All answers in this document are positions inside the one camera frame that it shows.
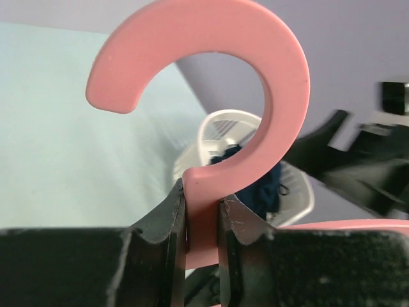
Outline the navy blue shorts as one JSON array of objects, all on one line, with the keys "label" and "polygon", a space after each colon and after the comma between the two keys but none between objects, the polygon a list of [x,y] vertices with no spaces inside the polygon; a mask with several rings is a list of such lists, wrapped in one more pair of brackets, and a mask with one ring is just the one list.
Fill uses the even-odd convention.
[{"label": "navy blue shorts", "polygon": [[281,183],[282,164],[277,163],[251,185],[235,193],[236,197],[260,218],[276,214],[280,209],[280,195],[289,194],[289,188]]}]

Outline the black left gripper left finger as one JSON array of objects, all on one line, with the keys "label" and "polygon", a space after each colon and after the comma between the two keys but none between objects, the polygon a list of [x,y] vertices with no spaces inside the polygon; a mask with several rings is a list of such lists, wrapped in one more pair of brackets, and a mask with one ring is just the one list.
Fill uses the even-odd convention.
[{"label": "black left gripper left finger", "polygon": [[127,228],[1,231],[2,306],[183,306],[181,182]]}]

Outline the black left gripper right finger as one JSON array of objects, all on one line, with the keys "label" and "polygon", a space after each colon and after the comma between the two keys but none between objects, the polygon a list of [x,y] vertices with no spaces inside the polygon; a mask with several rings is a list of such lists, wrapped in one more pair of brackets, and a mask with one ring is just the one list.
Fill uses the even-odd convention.
[{"label": "black left gripper right finger", "polygon": [[223,306],[407,306],[408,222],[361,219],[274,228],[219,205]]}]

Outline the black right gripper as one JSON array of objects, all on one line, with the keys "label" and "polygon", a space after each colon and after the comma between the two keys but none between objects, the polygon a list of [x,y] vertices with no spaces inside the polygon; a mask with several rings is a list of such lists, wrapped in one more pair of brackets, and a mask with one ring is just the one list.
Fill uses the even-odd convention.
[{"label": "black right gripper", "polygon": [[298,138],[284,161],[379,217],[408,212],[408,116],[376,111],[346,151],[329,145],[349,112],[337,110]]}]

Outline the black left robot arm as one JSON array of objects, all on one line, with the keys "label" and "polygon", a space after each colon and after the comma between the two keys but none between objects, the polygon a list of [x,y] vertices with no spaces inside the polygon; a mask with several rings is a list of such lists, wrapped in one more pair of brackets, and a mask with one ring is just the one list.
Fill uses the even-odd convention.
[{"label": "black left robot arm", "polygon": [[129,228],[1,231],[2,306],[407,306],[408,236],[276,230],[229,196],[218,264],[185,274],[180,183]]}]

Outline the pink plastic hanger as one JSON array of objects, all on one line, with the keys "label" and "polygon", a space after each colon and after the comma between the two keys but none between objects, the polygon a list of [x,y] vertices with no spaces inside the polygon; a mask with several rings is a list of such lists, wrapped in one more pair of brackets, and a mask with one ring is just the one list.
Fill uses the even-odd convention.
[{"label": "pink plastic hanger", "polygon": [[[355,127],[378,116],[380,81],[408,79],[407,1],[265,1],[296,34],[312,80],[303,131],[336,109],[351,113],[333,140],[344,148]],[[261,114],[261,83],[245,63],[223,55],[178,62],[208,112],[237,108]]]}]

